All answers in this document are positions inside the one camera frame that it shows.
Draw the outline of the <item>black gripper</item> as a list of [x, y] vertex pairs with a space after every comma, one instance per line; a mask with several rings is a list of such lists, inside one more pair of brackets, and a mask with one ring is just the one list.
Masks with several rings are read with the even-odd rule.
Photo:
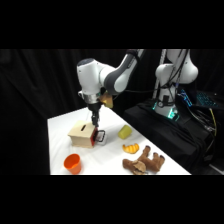
[[99, 110], [101, 109], [101, 102], [88, 104], [87, 107], [90, 111], [92, 111], [92, 124], [96, 127], [99, 127]]

